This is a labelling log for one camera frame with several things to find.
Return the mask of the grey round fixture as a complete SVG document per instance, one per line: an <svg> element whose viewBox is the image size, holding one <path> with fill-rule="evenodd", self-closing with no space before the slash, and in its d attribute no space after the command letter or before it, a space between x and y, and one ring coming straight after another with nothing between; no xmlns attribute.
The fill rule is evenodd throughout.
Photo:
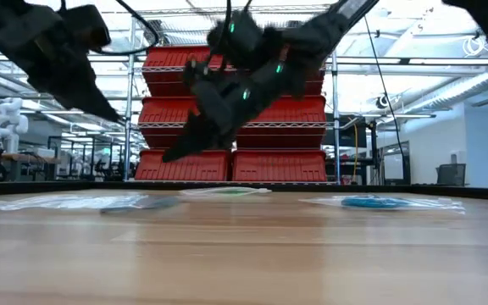
<svg viewBox="0 0 488 305"><path fill-rule="evenodd" d="M147 22L153 31L146 26L143 27L143 37L150 45L165 46L169 44L169 38L163 29L163 21L160 19L150 19Z"/></svg>

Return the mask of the red plastic storage bin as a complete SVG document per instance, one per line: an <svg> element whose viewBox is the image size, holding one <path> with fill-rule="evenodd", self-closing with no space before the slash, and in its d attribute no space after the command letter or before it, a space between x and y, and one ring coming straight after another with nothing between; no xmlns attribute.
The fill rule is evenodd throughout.
<svg viewBox="0 0 488 305"><path fill-rule="evenodd" d="M147 53L141 67L142 76L153 97L189 97L191 92L183 82L185 64L208 58L208 46L156 47Z"/></svg>
<svg viewBox="0 0 488 305"><path fill-rule="evenodd" d="M238 149L319 149L326 131L325 99L282 97L236 136Z"/></svg>
<svg viewBox="0 0 488 305"><path fill-rule="evenodd" d="M206 151L166 163L163 150L143 150L135 180L226 181L229 177L230 153Z"/></svg>
<svg viewBox="0 0 488 305"><path fill-rule="evenodd" d="M279 50L278 59L284 64L286 77L286 95L294 98L319 95L324 81L324 62L319 66L305 66L309 56L299 53L289 43Z"/></svg>
<svg viewBox="0 0 488 305"><path fill-rule="evenodd" d="M321 150L236 150L232 180L243 182L326 182Z"/></svg>
<svg viewBox="0 0 488 305"><path fill-rule="evenodd" d="M183 134L189 112L199 114L194 97L145 97L137 126L148 147L171 147Z"/></svg>

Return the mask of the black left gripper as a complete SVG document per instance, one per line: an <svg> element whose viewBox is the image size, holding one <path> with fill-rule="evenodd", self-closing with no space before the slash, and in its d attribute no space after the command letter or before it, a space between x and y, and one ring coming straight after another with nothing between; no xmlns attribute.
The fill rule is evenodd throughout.
<svg viewBox="0 0 488 305"><path fill-rule="evenodd" d="M87 58L91 50L74 38L66 22L19 22L16 30L16 64L34 88L66 108L111 122L120 120L95 84L96 74Z"/></svg>

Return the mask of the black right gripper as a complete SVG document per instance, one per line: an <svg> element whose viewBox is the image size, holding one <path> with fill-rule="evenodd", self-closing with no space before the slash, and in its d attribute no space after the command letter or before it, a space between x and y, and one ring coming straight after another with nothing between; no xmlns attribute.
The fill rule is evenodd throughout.
<svg viewBox="0 0 488 305"><path fill-rule="evenodd" d="M190 59L185 63L183 81L197 100L200 114L189 113L183 134L176 143L166 149L164 163L170 163L189 155L197 155L208 149L232 147L235 130L232 113L224 94L230 91L230 77L225 73L223 60L219 69L211 69L209 61Z"/></svg>

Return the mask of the grey office chair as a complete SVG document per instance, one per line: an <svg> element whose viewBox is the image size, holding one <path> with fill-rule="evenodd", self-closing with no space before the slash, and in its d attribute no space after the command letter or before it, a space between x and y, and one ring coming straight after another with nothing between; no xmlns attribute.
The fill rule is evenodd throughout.
<svg viewBox="0 0 488 305"><path fill-rule="evenodd" d="M436 168L437 185L465 186L466 164L441 164Z"/></svg>

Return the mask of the black monitor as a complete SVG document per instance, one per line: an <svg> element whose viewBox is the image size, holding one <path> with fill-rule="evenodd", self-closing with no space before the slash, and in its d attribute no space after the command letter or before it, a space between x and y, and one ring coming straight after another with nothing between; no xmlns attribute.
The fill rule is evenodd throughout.
<svg viewBox="0 0 488 305"><path fill-rule="evenodd" d="M330 124L330 126L326 129L323 140L321 142L322 145L326 146L334 146L335 145L335 132L333 130L334 127L334 114L326 114L325 115L326 122ZM354 119L351 115L342 115L339 121L339 146L340 147L355 147L356 143L358 147L366 148L367 147L367 123L365 119L358 119L356 122L351 123L349 127L345 128L345 125L348 124L352 119Z"/></svg>

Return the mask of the black aluminium table frame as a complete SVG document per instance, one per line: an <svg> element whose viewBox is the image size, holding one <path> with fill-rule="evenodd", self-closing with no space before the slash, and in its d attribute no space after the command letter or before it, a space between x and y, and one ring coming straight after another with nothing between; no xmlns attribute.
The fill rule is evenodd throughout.
<svg viewBox="0 0 488 305"><path fill-rule="evenodd" d="M272 191L289 192L336 192L336 193L407 193L438 197L463 197L488 200L488 188L471 188L436 185L408 186L338 186L331 182L269 182L246 183L234 181L132 181L132 182L94 182L94 181L48 181L48 182L0 182L0 195L43 193L56 191L84 190L159 190L180 191L222 186L243 186L267 188Z"/></svg>

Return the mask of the wooden workbench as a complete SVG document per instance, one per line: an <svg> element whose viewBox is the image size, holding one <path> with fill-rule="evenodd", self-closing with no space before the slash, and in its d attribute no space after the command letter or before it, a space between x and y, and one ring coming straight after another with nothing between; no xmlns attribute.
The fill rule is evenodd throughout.
<svg viewBox="0 0 488 305"><path fill-rule="evenodd" d="M54 180L59 158L42 157L34 152L0 152L0 182Z"/></svg>

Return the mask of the clear plastic zip bag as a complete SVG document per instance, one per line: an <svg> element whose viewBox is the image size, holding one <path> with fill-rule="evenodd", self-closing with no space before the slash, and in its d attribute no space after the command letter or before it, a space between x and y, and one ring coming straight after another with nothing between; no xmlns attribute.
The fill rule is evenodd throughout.
<svg viewBox="0 0 488 305"><path fill-rule="evenodd" d="M213 188L200 188L200 189L182 190L182 191L180 191L180 194L182 196L189 196L189 197L231 197L231 196L216 196L216 195L213 195L212 192L215 189L233 188L233 187L253 189L255 191L253 194L266 194L266 193L271 192L271 190L268 188L253 188L253 187L243 187L243 186L223 186L223 187L213 187Z"/></svg>
<svg viewBox="0 0 488 305"><path fill-rule="evenodd" d="M87 196L87 195L49 195L27 197L14 200L0 200L0 211L18 211L23 209L53 210L96 210L107 206L119 206L133 203L144 197L175 197L130 193L124 195Z"/></svg>
<svg viewBox="0 0 488 305"><path fill-rule="evenodd" d="M322 206L335 207L335 208L347 208L341 205L341 200L345 197L390 197L390 196L378 196L375 194L365 195L351 195L351 196L332 196L332 197L313 197L301 199L301 202L307 202L312 204L318 204ZM465 214L466 209L464 205L459 201L454 201L446 197L439 197L433 199L425 198L402 198L407 199L411 204L402 208L348 208L348 209L362 209L362 210L377 210L377 211L447 211L454 212L456 214Z"/></svg>

